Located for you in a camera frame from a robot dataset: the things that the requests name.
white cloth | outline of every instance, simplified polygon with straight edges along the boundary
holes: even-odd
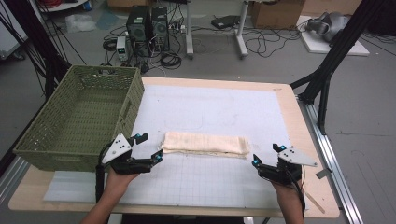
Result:
[[[250,151],[245,137],[177,132],[165,134],[162,149],[163,153],[181,152],[236,158],[246,158]]]

electronic device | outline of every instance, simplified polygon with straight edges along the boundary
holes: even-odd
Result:
[[[117,54],[122,62],[126,62],[129,59],[130,45],[127,44],[126,36],[117,37]]]
[[[212,25],[218,28],[219,30],[234,27],[239,24],[240,17],[239,16],[226,16],[222,18],[217,18],[211,21]]]
[[[166,7],[154,7],[151,10],[151,22],[154,33],[155,49],[160,51],[169,50],[169,31]]]
[[[150,49],[154,43],[152,33],[152,23],[148,6],[132,6],[131,12],[126,22],[126,28],[131,40],[132,52],[135,56],[149,57]]]
[[[317,19],[308,20],[305,29],[307,31],[315,31],[318,35],[323,36],[324,40],[332,43],[348,22],[349,18],[339,12],[330,14],[325,12]]]

green wicker basket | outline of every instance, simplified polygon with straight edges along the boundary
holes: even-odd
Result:
[[[41,170],[93,172],[105,144],[131,136],[143,92],[137,68],[74,65],[14,153]]]

desk leg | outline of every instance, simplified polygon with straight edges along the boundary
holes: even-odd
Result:
[[[239,48],[241,49],[241,59],[248,56],[248,50],[245,46],[244,38],[242,37],[242,32],[244,31],[245,19],[247,18],[248,12],[248,1],[244,1],[242,4],[241,18],[239,21],[239,28],[235,30],[236,41],[238,42]]]
[[[191,0],[188,0],[187,1],[186,49],[187,49],[187,57],[189,57],[189,59],[192,59],[193,53],[194,53],[194,48],[192,46],[190,4],[191,4]]]

white board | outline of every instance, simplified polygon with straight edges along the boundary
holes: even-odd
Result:
[[[238,208],[278,208],[272,185],[251,165],[253,153],[275,165],[272,144],[289,146],[276,95],[146,85],[133,134],[148,133],[134,146],[135,158],[157,151],[168,131],[247,137],[248,159],[164,154],[151,173],[129,186],[120,203]],[[55,172],[45,201],[94,202],[94,174]]]
[[[301,16],[297,21],[297,24],[301,24],[309,19],[311,19],[311,17]],[[315,31],[302,32],[302,38],[308,52],[310,53],[328,53],[331,49],[329,47],[329,43],[326,42],[322,36],[317,35]],[[370,52],[361,44],[361,42],[356,41],[355,45],[347,55],[368,56],[370,55]]]

